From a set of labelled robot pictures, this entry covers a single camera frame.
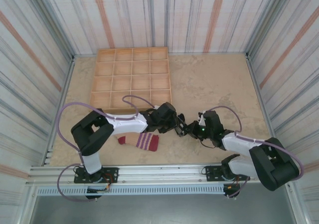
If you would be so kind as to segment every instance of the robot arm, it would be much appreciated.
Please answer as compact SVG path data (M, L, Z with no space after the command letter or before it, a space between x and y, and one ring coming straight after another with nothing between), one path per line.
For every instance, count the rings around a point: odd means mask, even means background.
M247 137L239 139L234 131L224 129L215 111L198 113L198 120L190 125L184 122L182 114L177 116L170 103L139 112L132 120L122 120L132 115L108 116L111 118L91 112L71 129L91 182L98 182L101 178L102 165L98 151L110 136L126 132L153 132L156 129L159 133L165 133L173 128L179 136L189 134L201 141L210 139L215 147L238 153L222 161L223 176L228 179L236 175L258 177L267 189L273 191L299 174L289 155L257 142L264 140ZM276 138L265 141L283 148Z

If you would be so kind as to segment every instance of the sandy floor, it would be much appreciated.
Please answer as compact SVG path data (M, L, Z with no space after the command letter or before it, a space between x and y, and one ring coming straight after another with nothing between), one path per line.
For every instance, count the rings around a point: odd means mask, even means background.
M89 103L95 58L78 58L72 75L66 103ZM172 104L177 113L184 113L186 122L197 119L197 113L217 105L233 108L243 123L243 135L255 138L269 136L254 86L243 54L170 55ZM226 109L216 110L224 128L235 130L238 122ZM74 142L71 127L82 119L88 109L69 107L62 115L60 127L68 140ZM159 135L156 152L144 151L131 145L120 145L115 137L100 150L103 165L178 164L220 162L231 152L208 149L198 140L180 138L174 130ZM75 150L56 138L51 166L79 162Z

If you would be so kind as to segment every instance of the wooden tray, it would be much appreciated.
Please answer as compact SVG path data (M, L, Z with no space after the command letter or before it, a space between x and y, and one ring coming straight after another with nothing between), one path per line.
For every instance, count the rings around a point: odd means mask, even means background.
M102 49L98 51L90 105L109 113L128 113L134 108L122 101L140 96L153 105L171 103L167 47ZM150 106L126 98L139 110Z

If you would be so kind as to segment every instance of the striped wall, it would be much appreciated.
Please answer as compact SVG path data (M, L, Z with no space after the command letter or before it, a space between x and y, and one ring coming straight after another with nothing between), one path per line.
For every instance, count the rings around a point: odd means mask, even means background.
M243 52L273 0L43 0L76 54L168 46Z
M298 185L319 223L319 0L286 0L251 58L277 137L305 164Z
M71 59L31 0L0 0L0 223L12 223L46 152Z

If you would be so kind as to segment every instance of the wooden grid box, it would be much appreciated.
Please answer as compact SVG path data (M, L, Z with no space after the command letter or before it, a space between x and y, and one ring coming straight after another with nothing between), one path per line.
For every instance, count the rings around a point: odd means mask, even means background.
M140 96L153 105L171 103L167 47L102 49L98 51L90 105L108 113L127 113L134 108L122 101ZM139 110L150 106L127 98Z

